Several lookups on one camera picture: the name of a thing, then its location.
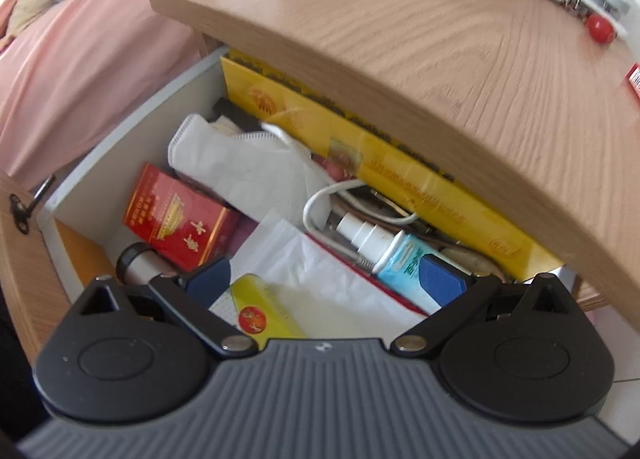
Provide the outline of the yellow white medicine box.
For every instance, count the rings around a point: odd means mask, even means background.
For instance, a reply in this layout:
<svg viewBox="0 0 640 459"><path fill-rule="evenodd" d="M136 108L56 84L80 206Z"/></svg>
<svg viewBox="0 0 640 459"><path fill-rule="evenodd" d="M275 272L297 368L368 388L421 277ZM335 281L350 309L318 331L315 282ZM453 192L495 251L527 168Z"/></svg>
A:
<svg viewBox="0 0 640 459"><path fill-rule="evenodd" d="M231 283L209 312L254 339L258 349L270 340L305 340L293 315L280 303L276 290L262 278L245 274Z"/></svg>

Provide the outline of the wooden drawer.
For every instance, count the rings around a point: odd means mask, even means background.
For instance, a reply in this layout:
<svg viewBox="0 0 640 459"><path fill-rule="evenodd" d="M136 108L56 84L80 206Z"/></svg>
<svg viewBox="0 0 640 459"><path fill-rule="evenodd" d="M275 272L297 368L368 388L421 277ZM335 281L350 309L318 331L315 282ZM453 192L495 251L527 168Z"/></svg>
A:
<svg viewBox="0 0 640 459"><path fill-rule="evenodd" d="M168 145L186 117L196 113L213 119L216 102L230 100L221 64L227 54L225 50L214 52L142 104L73 169L43 205L37 223L70 300L75 300L94 276L111 271L119 252L134 239L124 225L124 216L143 165L168 167ZM412 214L364 185L367 200L381 200L394 215ZM458 249L471 249L419 215L416 229L437 243L450 241ZM467 268L515 279L483 253L471 250L472 255L464 261ZM603 304L603 297L580 283L569 267L561 265L550 273L561 279L586 311Z"/></svg>

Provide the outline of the drawer key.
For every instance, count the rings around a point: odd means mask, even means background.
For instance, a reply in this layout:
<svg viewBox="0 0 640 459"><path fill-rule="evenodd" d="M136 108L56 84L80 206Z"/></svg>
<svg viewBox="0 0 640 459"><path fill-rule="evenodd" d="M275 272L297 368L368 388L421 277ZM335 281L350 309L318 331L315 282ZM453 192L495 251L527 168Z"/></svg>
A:
<svg viewBox="0 0 640 459"><path fill-rule="evenodd" d="M25 204L15 193L9 195L10 213L14 226L22 235L29 234L29 219L32 218L32 214L35 213L37 206L47 196L55 181L56 176L54 174L50 175L36 190L29 204Z"/></svg>

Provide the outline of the white spray bottle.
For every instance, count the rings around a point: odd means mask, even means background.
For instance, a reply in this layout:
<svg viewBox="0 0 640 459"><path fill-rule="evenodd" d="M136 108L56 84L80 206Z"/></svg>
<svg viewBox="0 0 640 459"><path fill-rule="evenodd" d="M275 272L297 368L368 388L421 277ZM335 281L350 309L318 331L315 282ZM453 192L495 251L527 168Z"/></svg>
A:
<svg viewBox="0 0 640 459"><path fill-rule="evenodd" d="M471 286L472 276L465 269L405 231L392 234L350 213L336 231L373 264L372 273L383 285L427 315L457 300Z"/></svg>

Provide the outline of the silver black cylinder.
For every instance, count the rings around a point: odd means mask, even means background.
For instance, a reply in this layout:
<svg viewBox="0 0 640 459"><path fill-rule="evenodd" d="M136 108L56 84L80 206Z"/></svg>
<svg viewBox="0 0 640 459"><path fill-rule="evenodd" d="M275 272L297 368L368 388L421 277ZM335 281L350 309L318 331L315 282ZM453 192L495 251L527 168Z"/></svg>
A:
<svg viewBox="0 0 640 459"><path fill-rule="evenodd" d="M116 276L126 286L146 285L162 274L176 270L146 242L134 242L120 253L116 261Z"/></svg>

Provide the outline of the red cigarette box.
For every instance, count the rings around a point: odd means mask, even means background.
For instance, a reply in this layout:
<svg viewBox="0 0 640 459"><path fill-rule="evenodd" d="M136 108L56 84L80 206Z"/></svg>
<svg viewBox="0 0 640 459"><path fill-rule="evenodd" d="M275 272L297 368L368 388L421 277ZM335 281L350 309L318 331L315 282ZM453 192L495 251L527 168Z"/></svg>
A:
<svg viewBox="0 0 640 459"><path fill-rule="evenodd" d="M226 253L240 213L144 164L124 225L182 271Z"/></svg>

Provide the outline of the long yellow box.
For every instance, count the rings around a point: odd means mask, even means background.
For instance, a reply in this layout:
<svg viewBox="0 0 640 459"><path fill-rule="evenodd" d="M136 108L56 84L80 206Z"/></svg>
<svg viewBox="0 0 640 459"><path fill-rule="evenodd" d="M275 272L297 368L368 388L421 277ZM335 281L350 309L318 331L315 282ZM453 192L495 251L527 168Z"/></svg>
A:
<svg viewBox="0 0 640 459"><path fill-rule="evenodd" d="M330 98L264 62L230 50L221 59L229 99L281 127L427 224L524 280L562 263L439 166Z"/></svg>

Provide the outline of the white face mask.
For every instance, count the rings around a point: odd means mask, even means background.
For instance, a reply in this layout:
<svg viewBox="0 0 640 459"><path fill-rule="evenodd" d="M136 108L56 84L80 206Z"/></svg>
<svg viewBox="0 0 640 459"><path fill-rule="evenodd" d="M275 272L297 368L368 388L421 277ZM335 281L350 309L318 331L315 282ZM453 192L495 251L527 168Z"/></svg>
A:
<svg viewBox="0 0 640 459"><path fill-rule="evenodd" d="M255 222L274 213L302 225L307 201L330 183L298 141L262 128L244 133L224 115L212 123L198 114L187 116L168 145L167 159L179 176Z"/></svg>

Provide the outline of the small red white box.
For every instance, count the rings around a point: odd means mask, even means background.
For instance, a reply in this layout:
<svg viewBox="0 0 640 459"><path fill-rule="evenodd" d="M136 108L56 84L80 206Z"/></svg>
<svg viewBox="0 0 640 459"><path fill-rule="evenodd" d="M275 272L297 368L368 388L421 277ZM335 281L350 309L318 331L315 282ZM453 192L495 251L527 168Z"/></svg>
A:
<svg viewBox="0 0 640 459"><path fill-rule="evenodd" d="M635 63L626 74L626 82L634 92L634 95L640 99L640 64Z"/></svg>

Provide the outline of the red ball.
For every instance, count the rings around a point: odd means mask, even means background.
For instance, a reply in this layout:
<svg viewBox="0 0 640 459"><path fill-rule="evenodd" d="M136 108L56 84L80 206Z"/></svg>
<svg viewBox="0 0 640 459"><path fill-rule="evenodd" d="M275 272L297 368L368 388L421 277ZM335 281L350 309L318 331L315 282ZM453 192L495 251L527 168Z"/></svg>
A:
<svg viewBox="0 0 640 459"><path fill-rule="evenodd" d="M614 26L598 14L591 14L586 19L586 27L593 41L600 45L609 45L616 39Z"/></svg>

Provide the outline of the pink bed sheet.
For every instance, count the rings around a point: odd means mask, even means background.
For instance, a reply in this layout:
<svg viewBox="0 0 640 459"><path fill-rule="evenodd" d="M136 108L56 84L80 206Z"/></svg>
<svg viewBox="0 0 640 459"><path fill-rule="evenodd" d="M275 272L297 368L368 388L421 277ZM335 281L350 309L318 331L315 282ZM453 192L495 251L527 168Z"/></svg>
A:
<svg viewBox="0 0 640 459"><path fill-rule="evenodd" d="M17 2L1 0L1 170L26 189L86 154L207 52L149 0L56 0L13 35Z"/></svg>

